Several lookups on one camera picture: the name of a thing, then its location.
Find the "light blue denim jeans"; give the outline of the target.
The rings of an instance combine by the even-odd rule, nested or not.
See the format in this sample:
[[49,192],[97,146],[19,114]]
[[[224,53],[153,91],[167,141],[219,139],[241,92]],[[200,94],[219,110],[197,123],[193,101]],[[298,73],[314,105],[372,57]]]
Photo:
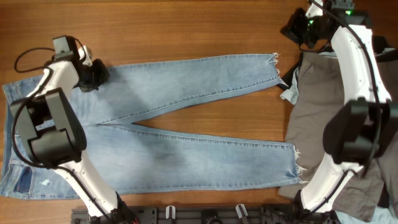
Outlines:
[[70,104],[100,176],[119,194],[246,190],[300,183],[291,143],[178,133],[139,122],[188,106],[245,95],[281,81],[277,54],[236,54],[120,65]]

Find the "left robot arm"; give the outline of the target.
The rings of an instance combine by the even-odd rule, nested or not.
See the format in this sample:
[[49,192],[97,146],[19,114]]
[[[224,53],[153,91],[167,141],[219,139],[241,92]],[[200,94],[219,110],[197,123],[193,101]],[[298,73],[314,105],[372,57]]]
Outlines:
[[27,156],[12,148],[26,164],[53,170],[84,201],[89,223],[139,223],[139,218],[99,175],[85,149],[86,135],[68,99],[74,88],[98,89],[109,78],[88,47],[63,35],[53,38],[52,59],[40,67],[44,75],[25,98],[14,101],[12,136],[18,135]]

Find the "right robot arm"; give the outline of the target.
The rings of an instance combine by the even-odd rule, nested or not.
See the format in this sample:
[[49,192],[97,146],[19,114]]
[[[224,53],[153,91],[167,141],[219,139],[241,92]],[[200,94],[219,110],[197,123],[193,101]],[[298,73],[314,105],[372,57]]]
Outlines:
[[323,131],[320,166],[285,215],[291,223],[321,223],[350,178],[366,174],[390,145],[397,132],[397,103],[379,74],[368,14],[352,1],[312,1],[308,9],[295,11],[281,33],[308,52],[326,40],[340,65],[344,105]]

